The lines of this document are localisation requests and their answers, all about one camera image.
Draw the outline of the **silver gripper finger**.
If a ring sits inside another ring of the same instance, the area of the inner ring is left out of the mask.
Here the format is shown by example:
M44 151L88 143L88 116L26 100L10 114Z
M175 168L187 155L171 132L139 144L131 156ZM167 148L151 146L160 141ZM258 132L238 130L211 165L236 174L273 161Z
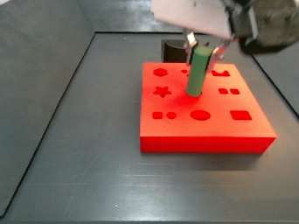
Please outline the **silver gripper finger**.
M218 61L224 59L224 52L228 49L231 43L236 40L238 40L236 38L223 39L222 44L212 50L210 56L210 63L207 67L207 73L212 71Z
M191 62L192 62L192 49L199 44L199 41L195 38L192 30L190 30L187 28L183 29L183 36L184 36L184 45L183 46L184 46L184 50L186 50L186 54L187 54L186 63L191 64Z

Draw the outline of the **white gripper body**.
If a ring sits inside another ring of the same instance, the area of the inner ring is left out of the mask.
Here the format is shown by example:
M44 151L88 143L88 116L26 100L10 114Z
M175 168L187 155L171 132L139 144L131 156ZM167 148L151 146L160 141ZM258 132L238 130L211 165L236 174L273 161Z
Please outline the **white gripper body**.
M254 7L238 0L152 0L151 12L156 20L222 39L258 36Z

